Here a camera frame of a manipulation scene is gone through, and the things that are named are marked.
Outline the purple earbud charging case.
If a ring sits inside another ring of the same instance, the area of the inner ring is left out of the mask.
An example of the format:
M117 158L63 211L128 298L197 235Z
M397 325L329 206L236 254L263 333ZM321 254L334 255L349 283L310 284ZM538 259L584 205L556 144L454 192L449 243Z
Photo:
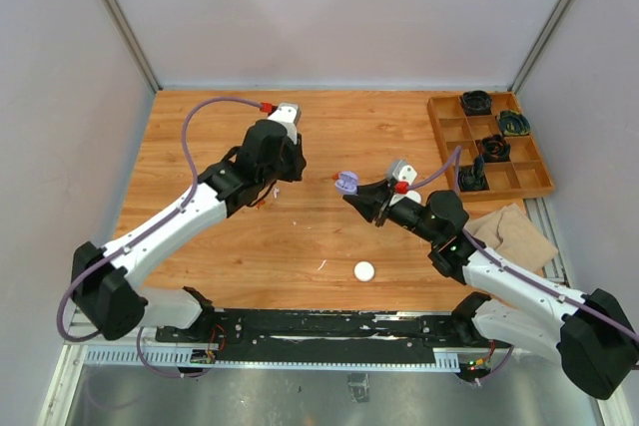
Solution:
M334 176L334 186L342 195L356 195L359 176L352 171L341 171Z

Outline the white earbud charging case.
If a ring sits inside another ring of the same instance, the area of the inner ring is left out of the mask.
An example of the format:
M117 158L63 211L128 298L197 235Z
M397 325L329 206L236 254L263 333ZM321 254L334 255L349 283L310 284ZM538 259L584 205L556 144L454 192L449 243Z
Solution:
M369 282L375 277L375 268L368 261L359 261L353 268L354 277L361 282Z

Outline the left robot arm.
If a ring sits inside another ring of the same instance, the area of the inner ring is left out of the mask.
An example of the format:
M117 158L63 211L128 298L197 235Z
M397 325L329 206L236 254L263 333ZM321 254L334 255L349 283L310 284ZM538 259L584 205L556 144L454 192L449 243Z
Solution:
M280 114L257 121L243 143L196 176L193 187L138 228L103 246L76 248L71 298L97 334L117 340L137 327L169 326L190 340L214 329L212 305L192 287L146 288L146 278L203 230L252 208L277 182L298 182L306 160L296 124Z

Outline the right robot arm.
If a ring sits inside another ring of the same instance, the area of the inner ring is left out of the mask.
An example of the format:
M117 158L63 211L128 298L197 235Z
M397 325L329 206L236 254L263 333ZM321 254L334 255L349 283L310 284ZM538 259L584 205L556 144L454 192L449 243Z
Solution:
M366 221L390 220L427 241L441 275L477 289L451 323L462 345L485 338L541 356L598 400L637 369L638 335L614 295L557 284L506 259L466 230L457 193L436 191L420 203L408 186L388 180L341 193Z

